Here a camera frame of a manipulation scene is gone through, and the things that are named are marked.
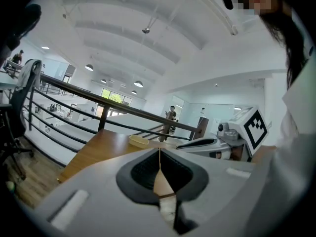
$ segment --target ceiling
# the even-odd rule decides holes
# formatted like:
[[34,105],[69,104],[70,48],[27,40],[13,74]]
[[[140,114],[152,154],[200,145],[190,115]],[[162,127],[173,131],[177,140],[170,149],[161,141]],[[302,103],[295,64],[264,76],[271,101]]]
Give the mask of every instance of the ceiling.
[[[127,85],[141,80],[143,91],[204,47],[263,27],[257,16],[238,9],[228,11],[221,0],[56,0],[56,3],[93,63],[92,79],[112,78]],[[142,32],[146,27],[150,28],[148,34]],[[29,39],[35,45],[42,45],[35,35],[30,34]]]

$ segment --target black office chair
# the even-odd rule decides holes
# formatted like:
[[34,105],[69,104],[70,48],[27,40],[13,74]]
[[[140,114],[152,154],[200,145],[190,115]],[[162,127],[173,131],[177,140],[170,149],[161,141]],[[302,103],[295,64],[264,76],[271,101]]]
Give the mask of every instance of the black office chair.
[[38,69],[41,68],[41,61],[35,62],[32,71],[30,73],[27,85],[22,90],[15,90],[12,94],[9,104],[0,104],[0,147],[3,151],[0,157],[0,163],[3,164],[5,159],[10,156],[15,163],[20,177],[24,180],[25,173],[19,167],[16,159],[14,158],[14,153],[30,153],[33,157],[33,152],[31,149],[23,149],[18,147],[17,138],[24,135],[26,131],[26,123],[23,116],[23,104],[26,96],[30,89],[32,88]]

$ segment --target person with long dark hair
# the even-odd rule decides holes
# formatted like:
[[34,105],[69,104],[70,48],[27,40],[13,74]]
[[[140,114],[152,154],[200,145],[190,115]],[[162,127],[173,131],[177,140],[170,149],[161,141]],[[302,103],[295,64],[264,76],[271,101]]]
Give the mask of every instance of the person with long dark hair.
[[[313,51],[312,42],[294,10],[283,0],[242,0],[245,9],[254,9],[275,41],[286,50],[287,89],[302,71]],[[296,124],[287,111],[281,123],[281,137],[276,146],[262,146],[255,154],[256,162],[262,154],[291,141],[298,135]]]

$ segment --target towel on chair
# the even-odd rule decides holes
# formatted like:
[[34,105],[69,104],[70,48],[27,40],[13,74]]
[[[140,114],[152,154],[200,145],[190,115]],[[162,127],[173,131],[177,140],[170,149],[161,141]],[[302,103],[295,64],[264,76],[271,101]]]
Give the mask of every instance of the towel on chair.
[[41,60],[31,60],[27,62],[27,64],[24,65],[24,67],[21,69],[18,82],[16,84],[16,90],[21,90],[26,87],[26,84],[28,83],[32,67],[35,62],[40,61],[40,67],[37,70],[34,70],[34,73],[36,73],[35,83],[34,87],[40,88],[40,71],[41,71]]

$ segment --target chair armrest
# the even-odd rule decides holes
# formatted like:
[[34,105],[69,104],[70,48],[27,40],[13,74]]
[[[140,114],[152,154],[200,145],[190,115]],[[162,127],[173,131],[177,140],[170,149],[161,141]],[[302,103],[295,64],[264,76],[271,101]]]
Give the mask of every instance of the chair armrest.
[[10,111],[12,110],[12,105],[11,104],[0,104],[0,111]]

